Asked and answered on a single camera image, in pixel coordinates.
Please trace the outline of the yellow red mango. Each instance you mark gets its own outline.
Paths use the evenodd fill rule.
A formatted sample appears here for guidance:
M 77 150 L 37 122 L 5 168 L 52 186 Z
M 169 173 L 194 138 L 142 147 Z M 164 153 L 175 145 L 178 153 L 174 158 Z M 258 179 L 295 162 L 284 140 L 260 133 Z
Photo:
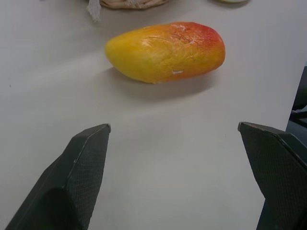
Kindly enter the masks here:
M 219 68 L 226 49 L 214 29 L 195 22 L 174 22 L 118 35 L 106 43 L 105 54 L 123 75 L 157 84 Z

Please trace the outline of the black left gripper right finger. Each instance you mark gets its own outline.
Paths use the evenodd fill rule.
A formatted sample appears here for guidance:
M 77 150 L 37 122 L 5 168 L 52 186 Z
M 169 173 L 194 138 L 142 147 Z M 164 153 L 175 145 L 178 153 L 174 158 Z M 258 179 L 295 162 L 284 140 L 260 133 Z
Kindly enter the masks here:
M 240 122 L 238 131 L 265 198 L 256 230 L 307 230 L 307 146 L 269 126 Z

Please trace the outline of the dark chair beside table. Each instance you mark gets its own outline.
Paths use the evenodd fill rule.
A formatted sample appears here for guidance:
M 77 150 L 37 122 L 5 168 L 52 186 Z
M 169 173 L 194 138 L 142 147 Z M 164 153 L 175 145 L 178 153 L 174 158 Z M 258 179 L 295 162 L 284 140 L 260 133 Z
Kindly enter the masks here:
M 307 63 L 303 69 L 286 131 L 307 146 Z

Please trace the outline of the white cloth rag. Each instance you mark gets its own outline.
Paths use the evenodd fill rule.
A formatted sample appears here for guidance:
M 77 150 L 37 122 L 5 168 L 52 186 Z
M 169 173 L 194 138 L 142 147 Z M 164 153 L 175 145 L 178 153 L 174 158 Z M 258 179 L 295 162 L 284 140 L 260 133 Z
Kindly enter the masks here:
M 95 23 L 101 22 L 101 5 L 100 0 L 89 0 L 87 11 Z

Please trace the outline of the woven basket with cloth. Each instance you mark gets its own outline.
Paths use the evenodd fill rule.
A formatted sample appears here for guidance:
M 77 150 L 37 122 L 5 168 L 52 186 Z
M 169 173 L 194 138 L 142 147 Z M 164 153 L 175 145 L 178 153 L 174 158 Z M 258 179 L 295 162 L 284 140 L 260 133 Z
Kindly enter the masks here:
M 171 0 L 99 0 L 100 5 L 111 9 L 148 9 Z

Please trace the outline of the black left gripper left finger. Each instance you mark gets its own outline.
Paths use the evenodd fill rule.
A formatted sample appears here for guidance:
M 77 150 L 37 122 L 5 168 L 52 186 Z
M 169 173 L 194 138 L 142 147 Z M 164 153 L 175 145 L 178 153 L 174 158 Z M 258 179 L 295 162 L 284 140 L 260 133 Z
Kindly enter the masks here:
M 75 135 L 41 174 L 5 230 L 88 230 L 110 132 L 110 124 L 101 124 Z

